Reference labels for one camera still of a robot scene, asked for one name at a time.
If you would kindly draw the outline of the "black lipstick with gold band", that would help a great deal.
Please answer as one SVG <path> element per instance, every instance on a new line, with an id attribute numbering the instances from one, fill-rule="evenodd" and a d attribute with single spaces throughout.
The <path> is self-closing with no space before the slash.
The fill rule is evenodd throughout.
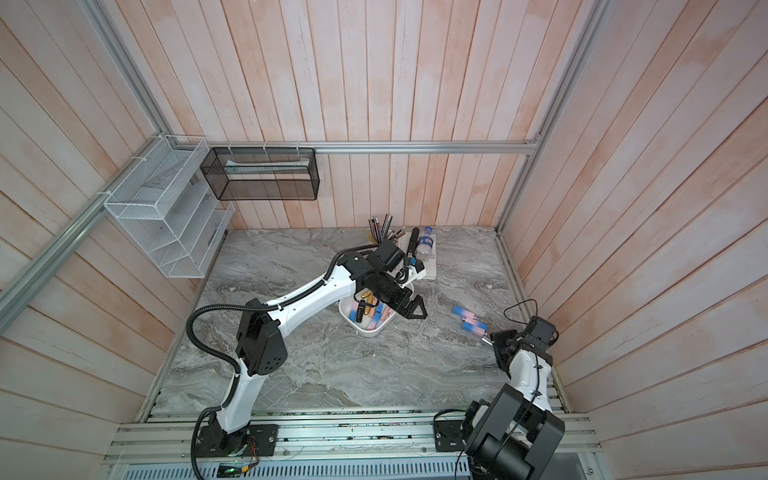
<path id="1" fill-rule="evenodd" d="M 356 323 L 361 323 L 363 321 L 365 317 L 365 310 L 366 310 L 366 304 L 364 302 L 359 302 L 355 312 Z"/>

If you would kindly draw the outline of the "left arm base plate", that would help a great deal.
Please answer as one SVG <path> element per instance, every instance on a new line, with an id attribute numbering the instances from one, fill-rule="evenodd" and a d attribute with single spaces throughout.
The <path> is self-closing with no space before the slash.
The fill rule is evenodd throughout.
<path id="1" fill-rule="evenodd" d="M 193 452 L 196 458 L 269 457 L 274 454 L 278 431 L 277 424 L 249 424 L 227 433 L 214 421 L 194 435 Z"/>

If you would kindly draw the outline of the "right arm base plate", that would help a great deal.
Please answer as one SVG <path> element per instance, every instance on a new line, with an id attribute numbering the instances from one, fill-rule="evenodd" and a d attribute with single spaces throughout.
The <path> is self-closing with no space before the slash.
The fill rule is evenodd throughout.
<path id="1" fill-rule="evenodd" d="M 460 452 L 466 447 L 464 421 L 439 417 L 433 421 L 434 447 L 437 452 Z"/>

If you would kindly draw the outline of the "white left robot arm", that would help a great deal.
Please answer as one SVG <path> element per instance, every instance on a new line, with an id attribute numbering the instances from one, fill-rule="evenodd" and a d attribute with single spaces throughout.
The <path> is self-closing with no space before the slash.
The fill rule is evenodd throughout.
<path id="1" fill-rule="evenodd" d="M 227 434 L 248 425 L 267 376 L 288 358 L 285 339 L 332 304 L 370 292 L 401 317 L 424 319 L 423 298 L 411 284 L 425 276 L 422 261 L 384 241 L 342 250 L 314 281 L 285 296 L 247 305 L 236 334 L 230 389 L 215 414 L 218 425 Z"/>

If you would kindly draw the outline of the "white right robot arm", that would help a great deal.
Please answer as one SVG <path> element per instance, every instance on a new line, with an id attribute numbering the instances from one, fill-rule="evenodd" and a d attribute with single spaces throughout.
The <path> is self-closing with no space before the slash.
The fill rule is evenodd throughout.
<path id="1" fill-rule="evenodd" d="M 552 459 L 565 424 L 547 394 L 548 349 L 559 338 L 549 321 L 533 316 L 520 330 L 492 333 L 497 366 L 508 375 L 490 402 L 475 401 L 462 423 L 464 453 L 495 479 L 538 479 Z"/>

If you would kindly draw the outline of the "pink blue lipstick silver cap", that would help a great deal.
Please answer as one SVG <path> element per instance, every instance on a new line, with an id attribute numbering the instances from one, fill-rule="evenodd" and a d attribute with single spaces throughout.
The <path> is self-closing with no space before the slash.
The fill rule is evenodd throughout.
<path id="1" fill-rule="evenodd" d="M 369 326 L 368 326 L 369 330 L 374 330 L 374 329 L 377 328 L 377 326 L 378 326 L 378 324 L 379 324 L 379 322 L 380 322 L 380 320 L 382 318 L 382 313 L 383 313 L 384 309 L 385 309 L 385 305 L 383 303 L 379 303 L 377 305 L 377 308 L 376 308 L 375 312 L 373 313 L 372 320 L 371 320 L 371 322 L 369 323 Z"/>

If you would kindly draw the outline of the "white plastic storage box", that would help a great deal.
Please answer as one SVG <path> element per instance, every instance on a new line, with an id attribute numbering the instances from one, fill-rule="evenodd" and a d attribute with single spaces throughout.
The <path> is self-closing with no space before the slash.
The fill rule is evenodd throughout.
<path id="1" fill-rule="evenodd" d="M 359 302 L 364 302 L 366 304 L 365 317 L 361 323 L 351 322 L 348 319 L 348 314 L 352 309 L 357 309 Z M 379 300 L 369 289 L 364 289 L 358 294 L 340 300 L 338 302 L 338 312 L 360 335 L 364 337 L 374 337 L 383 331 L 384 328 L 398 316 L 394 309 L 383 303 L 385 305 L 385 309 L 382 313 L 382 318 L 377 328 L 374 330 L 369 330 L 369 323 L 371 322 L 373 313 L 375 312 L 379 303 L 383 302 Z"/>

